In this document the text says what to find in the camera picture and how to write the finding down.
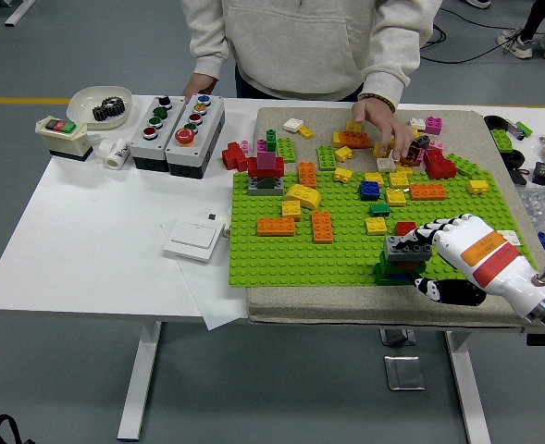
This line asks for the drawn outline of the person's left hand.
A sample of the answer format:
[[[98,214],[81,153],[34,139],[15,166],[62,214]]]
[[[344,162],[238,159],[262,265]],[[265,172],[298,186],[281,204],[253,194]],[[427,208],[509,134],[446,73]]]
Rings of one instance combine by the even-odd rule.
[[[379,150],[385,151],[393,142],[391,156],[399,160],[406,154],[414,140],[413,129],[400,122],[388,104],[375,97],[357,101],[352,106],[353,119],[356,122],[368,121],[379,131]]]

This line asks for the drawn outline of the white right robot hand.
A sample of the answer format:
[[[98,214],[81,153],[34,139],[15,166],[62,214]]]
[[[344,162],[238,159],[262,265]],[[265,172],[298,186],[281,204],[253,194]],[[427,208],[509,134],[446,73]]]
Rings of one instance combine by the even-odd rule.
[[[488,295],[504,298],[529,322],[545,325],[545,284],[532,279],[536,270],[503,235],[470,214],[436,219],[397,240],[396,251],[434,246],[437,254],[464,278],[432,280],[411,273],[409,279],[434,302],[477,306]]]

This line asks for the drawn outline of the person's right hand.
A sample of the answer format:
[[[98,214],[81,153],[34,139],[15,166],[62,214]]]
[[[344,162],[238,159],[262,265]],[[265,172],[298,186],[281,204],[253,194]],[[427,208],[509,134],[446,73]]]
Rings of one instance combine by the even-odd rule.
[[[182,95],[188,104],[195,94],[210,94],[216,87],[217,78],[202,73],[193,73],[183,89]]]

